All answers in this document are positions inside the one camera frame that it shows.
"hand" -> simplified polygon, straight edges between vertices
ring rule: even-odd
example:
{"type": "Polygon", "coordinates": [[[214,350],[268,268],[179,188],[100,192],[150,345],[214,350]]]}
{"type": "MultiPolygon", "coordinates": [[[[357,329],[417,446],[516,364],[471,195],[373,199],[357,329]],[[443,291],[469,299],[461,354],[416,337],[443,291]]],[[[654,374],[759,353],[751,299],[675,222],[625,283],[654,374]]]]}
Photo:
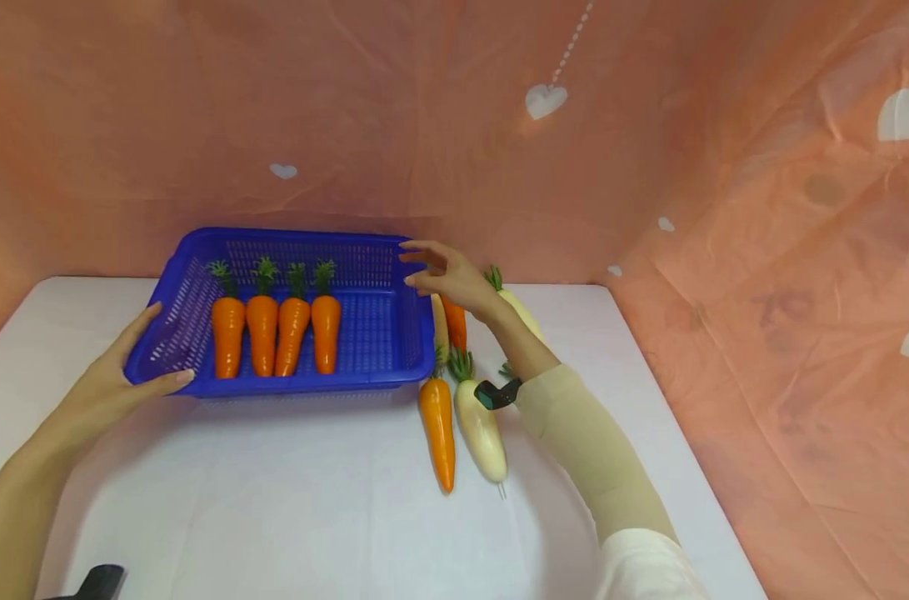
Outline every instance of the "hand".
{"type": "Polygon", "coordinates": [[[417,294],[446,296],[482,323],[503,305],[503,299],[477,267],[453,247],[430,241],[403,242],[400,247],[411,251],[400,255],[402,262],[427,265],[427,269],[404,279],[404,283],[417,289],[417,294]]]}
{"type": "Polygon", "coordinates": [[[172,372],[140,385],[124,377],[124,363],[134,343],[160,313],[160,303],[146,308],[99,356],[35,434],[55,451],[77,451],[97,440],[145,400],[174,393],[194,379],[194,371],[172,372]]]}

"fake vegetable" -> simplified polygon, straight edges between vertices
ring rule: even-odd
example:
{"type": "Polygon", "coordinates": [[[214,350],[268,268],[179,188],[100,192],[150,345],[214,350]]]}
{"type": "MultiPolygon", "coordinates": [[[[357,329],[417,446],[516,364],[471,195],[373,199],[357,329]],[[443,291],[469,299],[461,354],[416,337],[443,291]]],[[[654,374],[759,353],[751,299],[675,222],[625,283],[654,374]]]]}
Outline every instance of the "fake vegetable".
{"type": "Polygon", "coordinates": [[[457,419],[461,424],[461,435],[471,450],[474,463],[488,481],[499,483],[508,476],[508,461],[504,455],[504,443],[494,421],[494,414],[474,397],[478,381],[474,379],[474,357],[453,347],[447,361],[450,373],[458,381],[454,392],[457,419]]]}
{"type": "Polygon", "coordinates": [[[277,341],[277,301],[271,288],[277,276],[277,265],[261,257],[252,271],[257,283],[257,296],[247,301],[247,330],[251,334],[251,363],[260,378],[269,378],[275,362],[277,341]]]}
{"type": "Polygon", "coordinates": [[[444,307],[444,320],[447,321],[447,335],[452,342],[452,346],[467,352],[467,323],[465,322],[464,309],[450,302],[444,296],[441,296],[441,304],[444,307]]]}
{"type": "Polygon", "coordinates": [[[441,361],[441,365],[446,365],[447,356],[450,354],[447,317],[444,317],[444,303],[436,294],[431,294],[431,312],[434,313],[434,347],[437,350],[437,360],[441,361]]]}
{"type": "Polygon", "coordinates": [[[452,391],[447,381],[441,379],[444,361],[441,360],[441,347],[435,348],[434,373],[421,387],[417,405],[421,408],[424,431],[427,432],[427,445],[431,451],[431,463],[437,482],[444,493],[454,489],[454,425],[452,417],[452,391]]]}
{"type": "Polygon", "coordinates": [[[221,284],[224,296],[212,305],[212,330],[214,332],[214,377],[237,377],[241,360],[241,338],[244,336],[244,302],[237,299],[237,283],[225,260],[207,264],[207,270],[221,284]]]}
{"type": "Polygon", "coordinates": [[[311,305],[304,301],[304,296],[307,295],[304,263],[292,263],[287,279],[290,286],[289,298],[282,302],[277,315],[279,334],[275,359],[276,378],[287,378],[294,374],[297,358],[301,356],[304,333],[311,321],[311,305]]]}
{"type": "Polygon", "coordinates": [[[531,311],[527,309],[526,306],[520,303],[517,296],[513,295],[511,290],[505,290],[503,283],[504,280],[501,278],[501,270],[498,269],[497,265],[491,265],[491,271],[484,272],[484,278],[488,283],[493,285],[494,291],[497,291],[497,295],[501,298],[506,299],[508,304],[511,304],[515,312],[517,312],[520,320],[526,324],[527,328],[531,330],[531,333],[537,336],[538,340],[544,342],[544,336],[541,334],[541,328],[537,326],[537,321],[534,318],[534,315],[531,315],[531,311]]]}
{"type": "Polygon", "coordinates": [[[334,261],[317,261],[314,287],[317,297],[311,304],[311,326],[314,327],[314,364],[317,372],[334,373],[337,366],[337,336],[341,328],[341,303],[330,295],[334,279],[334,261]]]}

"white radish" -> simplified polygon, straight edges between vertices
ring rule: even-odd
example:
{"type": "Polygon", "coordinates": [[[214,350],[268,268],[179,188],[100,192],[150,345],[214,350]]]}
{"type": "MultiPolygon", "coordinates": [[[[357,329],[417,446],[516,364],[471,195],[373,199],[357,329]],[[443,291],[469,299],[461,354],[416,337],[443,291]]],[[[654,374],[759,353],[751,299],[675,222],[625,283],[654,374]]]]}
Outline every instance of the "white radish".
{"type": "Polygon", "coordinates": [[[471,450],[481,475],[492,483],[502,482],[508,476],[508,459],[493,412],[488,411],[474,396],[478,385],[474,379],[474,357],[453,347],[447,365],[458,381],[454,407],[467,449],[471,450]]]}
{"type": "Polygon", "coordinates": [[[535,320],[534,315],[531,315],[531,311],[520,303],[517,296],[513,295],[511,290],[504,289],[504,280],[501,278],[501,270],[498,269],[497,265],[491,265],[491,271],[485,272],[484,278],[488,283],[493,285],[494,291],[497,291],[498,296],[504,298],[508,304],[511,304],[513,309],[515,309],[515,312],[517,312],[518,317],[520,317],[520,320],[522,320],[527,328],[531,330],[531,333],[536,335],[538,340],[547,343],[544,341],[544,336],[541,334],[541,328],[537,326],[537,321],[535,320]]]}
{"type": "Polygon", "coordinates": [[[441,297],[431,294],[431,312],[434,313],[434,347],[437,348],[437,360],[441,365],[447,362],[447,355],[452,345],[447,336],[447,318],[444,317],[444,305],[441,297]]]}

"white table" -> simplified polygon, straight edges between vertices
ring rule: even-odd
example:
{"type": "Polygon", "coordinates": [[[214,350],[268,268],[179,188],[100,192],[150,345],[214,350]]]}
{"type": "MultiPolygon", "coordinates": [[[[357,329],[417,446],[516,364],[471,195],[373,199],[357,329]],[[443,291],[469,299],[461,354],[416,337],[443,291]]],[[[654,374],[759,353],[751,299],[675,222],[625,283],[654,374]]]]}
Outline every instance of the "white table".
{"type": "MultiPolygon", "coordinates": [[[[153,285],[56,277],[25,299],[0,333],[0,467],[153,285]]],[[[712,596],[764,598],[607,290],[512,290],[635,443],[712,596]]],[[[468,329],[480,377],[495,378],[499,348],[477,323],[468,329]]],[[[589,598],[591,519],[515,412],[498,415],[507,499],[460,437],[444,497],[416,393],[145,407],[72,476],[40,598],[74,593],[109,562],[128,570],[121,600],[589,598]]]]}

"basket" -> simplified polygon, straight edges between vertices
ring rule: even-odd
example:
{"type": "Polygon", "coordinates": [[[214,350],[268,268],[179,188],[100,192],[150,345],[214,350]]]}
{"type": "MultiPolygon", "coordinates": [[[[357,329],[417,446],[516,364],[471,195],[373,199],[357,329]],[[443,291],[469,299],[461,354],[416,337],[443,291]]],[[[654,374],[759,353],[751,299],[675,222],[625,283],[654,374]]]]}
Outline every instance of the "basket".
{"type": "MultiPolygon", "coordinates": [[[[212,227],[191,232],[151,296],[162,303],[160,314],[131,352],[127,379],[142,383],[164,373],[194,368],[196,377],[180,393],[195,398],[264,396],[271,393],[329,393],[396,388],[428,377],[434,368],[434,321],[428,297],[404,285],[417,270],[397,260],[406,238],[349,233],[282,232],[271,229],[212,227]],[[228,260],[242,301],[257,294],[252,270],[260,257],[270,257],[286,271],[288,264],[307,264],[308,280],[319,260],[337,264],[332,295],[341,303],[336,371],[317,373],[311,328],[291,377],[257,377],[251,347],[244,335],[241,364],[234,379],[214,377],[210,311],[222,296],[207,271],[214,260],[228,260]]],[[[311,302],[314,291],[308,293],[311,302]]],[[[287,286],[278,282],[278,302],[287,286]]]]}

